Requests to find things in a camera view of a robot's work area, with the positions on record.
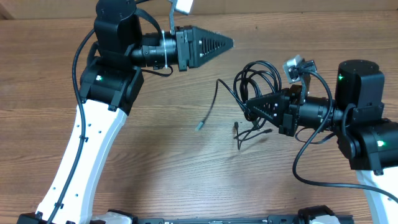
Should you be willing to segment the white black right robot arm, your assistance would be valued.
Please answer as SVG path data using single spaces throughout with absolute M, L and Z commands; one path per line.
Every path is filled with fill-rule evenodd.
M 326 81 L 313 60 L 300 57 L 284 64 L 290 88 L 247 100 L 249 119 L 263 118 L 286 136 L 297 128 L 332 132 L 341 153 L 356 171 L 357 184 L 317 182 L 308 185 L 363 189 L 374 223 L 397 223 L 397 123 L 383 118 L 384 74 L 369 60 L 346 60 L 338 66 L 336 90 L 309 95 L 310 80 Z

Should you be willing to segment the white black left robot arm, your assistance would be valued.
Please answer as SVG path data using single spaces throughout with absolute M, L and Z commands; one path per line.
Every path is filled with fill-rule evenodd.
M 174 65 L 198 68 L 231 49 L 231 38 L 196 26 L 158 22 L 137 1 L 100 0 L 90 31 L 96 36 L 81 75 L 73 74 L 77 100 L 73 131 L 57 174 L 35 212 L 19 223 L 137 223 L 119 210 L 93 214 L 96 187 L 109 150 L 130 114 L 144 73 L 165 75 Z

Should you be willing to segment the brown cardboard backboard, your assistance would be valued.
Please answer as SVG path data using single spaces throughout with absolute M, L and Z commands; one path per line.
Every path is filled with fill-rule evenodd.
M 5 19 L 82 18 L 96 15 L 96 0 L 1 0 Z M 191 14 L 392 11 L 397 0 L 194 0 Z

